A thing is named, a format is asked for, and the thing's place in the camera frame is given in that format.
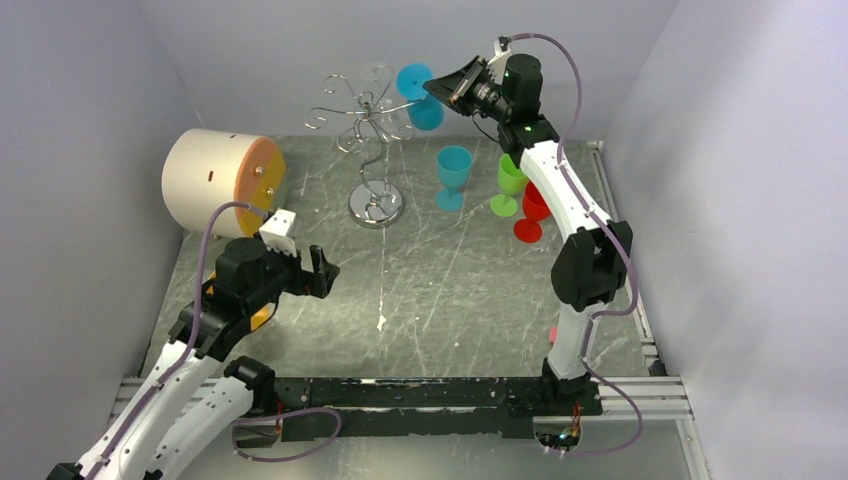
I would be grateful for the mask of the blue plastic wine glass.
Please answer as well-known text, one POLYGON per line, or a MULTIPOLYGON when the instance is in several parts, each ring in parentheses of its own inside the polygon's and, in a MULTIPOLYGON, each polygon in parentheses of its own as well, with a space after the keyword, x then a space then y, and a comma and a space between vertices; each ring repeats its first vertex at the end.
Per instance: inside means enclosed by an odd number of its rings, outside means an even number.
POLYGON ((411 105, 407 113, 412 125, 422 131, 438 128, 444 119, 442 104, 424 88, 434 78, 429 66, 422 63, 408 64, 397 74, 396 86, 399 94, 411 105))

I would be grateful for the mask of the clear wine glass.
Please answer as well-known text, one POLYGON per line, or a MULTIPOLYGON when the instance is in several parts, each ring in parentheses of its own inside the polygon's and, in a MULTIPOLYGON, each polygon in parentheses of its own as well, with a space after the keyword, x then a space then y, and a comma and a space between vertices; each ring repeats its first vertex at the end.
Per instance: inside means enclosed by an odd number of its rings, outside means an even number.
MULTIPOLYGON (((362 67, 360 77, 368 84, 374 97, 372 102, 378 111, 395 107, 395 102, 389 95, 395 79, 395 72, 391 66, 381 62, 370 62, 362 67)), ((396 112, 379 114, 376 125, 382 130, 381 136, 387 143, 400 136, 400 120, 396 112)))

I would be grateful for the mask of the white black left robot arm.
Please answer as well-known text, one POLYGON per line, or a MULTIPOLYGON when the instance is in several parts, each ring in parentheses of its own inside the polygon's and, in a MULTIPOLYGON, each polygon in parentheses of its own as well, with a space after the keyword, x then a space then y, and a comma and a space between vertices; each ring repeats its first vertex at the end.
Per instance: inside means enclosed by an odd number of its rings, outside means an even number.
POLYGON ((228 242, 201 294, 181 312, 150 375, 101 439, 51 479, 175 479, 226 427, 253 416, 286 418, 275 372, 246 356, 226 359, 284 294, 323 299, 340 273, 321 247, 300 253, 258 237, 228 242))

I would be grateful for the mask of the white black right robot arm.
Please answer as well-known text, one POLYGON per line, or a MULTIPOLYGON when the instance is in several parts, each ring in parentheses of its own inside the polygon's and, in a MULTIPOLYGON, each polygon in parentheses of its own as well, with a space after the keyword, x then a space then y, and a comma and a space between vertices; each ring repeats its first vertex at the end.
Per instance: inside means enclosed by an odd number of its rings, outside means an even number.
POLYGON ((558 133, 540 111, 540 61, 510 54, 503 66, 497 77, 488 61, 476 57, 423 87, 462 116, 480 113, 496 120, 502 150, 539 192, 563 238, 550 273, 561 303, 557 336, 539 389, 542 406, 562 414, 591 390, 587 364, 593 327, 599 316, 610 314, 624 286, 633 232, 592 200, 570 167, 558 133))

